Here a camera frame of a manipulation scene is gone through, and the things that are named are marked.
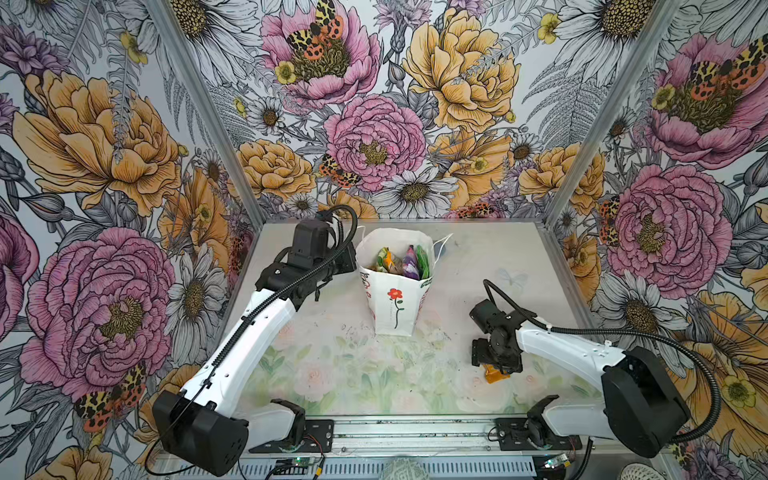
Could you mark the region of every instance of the flower bud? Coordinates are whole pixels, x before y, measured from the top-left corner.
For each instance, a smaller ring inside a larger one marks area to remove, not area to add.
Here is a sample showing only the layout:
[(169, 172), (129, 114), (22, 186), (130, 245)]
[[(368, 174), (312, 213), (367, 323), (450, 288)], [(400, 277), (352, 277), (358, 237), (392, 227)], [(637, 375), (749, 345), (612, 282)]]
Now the flower bud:
[(19, 200), (46, 222), (55, 223), (74, 219), (72, 209), (64, 205), (64, 200), (57, 194), (36, 194), (20, 197)]
[(736, 250), (736, 257), (746, 268), (758, 270), (768, 263), (768, 247), (756, 241), (746, 242)]
[(11, 182), (24, 180), (22, 163), (2, 148), (0, 148), (0, 180)]
[(406, 77), (406, 71), (403, 70), (403, 68), (396, 64), (394, 61), (391, 61), (389, 63), (389, 81), (391, 81), (393, 84), (401, 84), (402, 85), (402, 79)]
[(118, 215), (126, 222), (132, 222), (138, 215), (139, 206), (127, 197), (122, 197), (118, 203)]
[(758, 188), (768, 187), (768, 155), (763, 155), (744, 172), (744, 193), (754, 195)]
[(406, 49), (406, 28), (408, 27), (408, 23), (400, 14), (398, 14), (397, 19), (399, 22), (395, 23), (395, 33), (392, 35), (392, 40), (389, 42), (389, 45), (395, 52), (402, 53), (402, 51)]
[(45, 115), (47, 113), (45, 111), (45, 105), (43, 105), (37, 98), (32, 96), (32, 94), (29, 93), (29, 90), (26, 88), (24, 89), (24, 103), (27, 104), (27, 112), (29, 113), (40, 115)]

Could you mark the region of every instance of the white paper bag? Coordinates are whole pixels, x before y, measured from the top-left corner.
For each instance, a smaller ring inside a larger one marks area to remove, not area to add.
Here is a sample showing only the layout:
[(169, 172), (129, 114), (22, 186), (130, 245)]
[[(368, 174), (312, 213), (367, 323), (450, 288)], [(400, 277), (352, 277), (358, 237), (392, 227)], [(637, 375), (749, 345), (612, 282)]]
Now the white paper bag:
[[(443, 242), (450, 238), (438, 240)], [(357, 268), (360, 271), (362, 285), (368, 296), (368, 307), (373, 314), (376, 333), (386, 335), (411, 336), (416, 317), (435, 275), (435, 248), (432, 238), (417, 230), (399, 228), (377, 228), (360, 241), (356, 248)], [(376, 256), (383, 247), (389, 248), (393, 255), (403, 258), (408, 247), (421, 245), (429, 259), (431, 276), (424, 280), (414, 280), (407, 276), (376, 272), (369, 267), (376, 263)]]

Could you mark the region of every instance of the red wire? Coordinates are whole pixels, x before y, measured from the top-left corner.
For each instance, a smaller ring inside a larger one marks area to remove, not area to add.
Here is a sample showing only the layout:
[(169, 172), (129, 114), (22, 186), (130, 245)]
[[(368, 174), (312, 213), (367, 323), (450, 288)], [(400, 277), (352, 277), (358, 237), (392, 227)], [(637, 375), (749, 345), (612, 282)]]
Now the red wire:
[(312, 439), (312, 441), (317, 444), (317, 448), (320, 449), (320, 454), (321, 455), (325, 455), (323, 453), (323, 446), (320, 444), (320, 442), (318, 442), (317, 439), (315, 437), (311, 436), (309, 433), (307, 433), (306, 436), (310, 437)]

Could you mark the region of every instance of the metal base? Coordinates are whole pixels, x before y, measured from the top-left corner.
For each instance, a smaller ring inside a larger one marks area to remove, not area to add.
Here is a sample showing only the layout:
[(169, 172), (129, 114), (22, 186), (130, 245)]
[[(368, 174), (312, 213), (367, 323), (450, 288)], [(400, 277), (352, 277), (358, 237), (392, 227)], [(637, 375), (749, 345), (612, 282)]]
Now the metal base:
[(268, 442), (248, 450), (250, 453), (329, 453), (333, 450), (333, 420), (309, 420), (304, 425), (304, 435), (311, 435), (320, 445), (304, 439), (296, 450), (287, 449), (282, 442)]
[[(539, 449), (528, 441), (527, 418), (503, 418), (496, 419), (496, 435), (498, 446), (503, 452), (519, 450)], [(550, 448), (542, 450), (581, 450), (581, 439), (578, 436), (558, 437), (553, 436)]]

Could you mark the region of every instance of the floral wallpaper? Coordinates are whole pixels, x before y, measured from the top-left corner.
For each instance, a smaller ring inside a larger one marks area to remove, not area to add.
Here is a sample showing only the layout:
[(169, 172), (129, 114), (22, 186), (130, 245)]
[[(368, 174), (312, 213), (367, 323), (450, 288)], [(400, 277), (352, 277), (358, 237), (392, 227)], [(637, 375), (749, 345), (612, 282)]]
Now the floral wallpaper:
[(215, 349), (253, 242), (164, 50), (141, 46), (159, 42), (143, 8), (0, 2), (0, 468), (13, 478), (146, 478), (154, 400)]
[(171, 5), (267, 217), (520, 218), (543, 217), (654, 0)]
[[(685, 2), (580, 183), (595, 202), (577, 190), (553, 226), (597, 325), (677, 339), (715, 372), (719, 422), (676, 445), (687, 478), (768, 478), (767, 22), (765, 2)], [(703, 421), (687, 359), (610, 339), (655, 351)]]

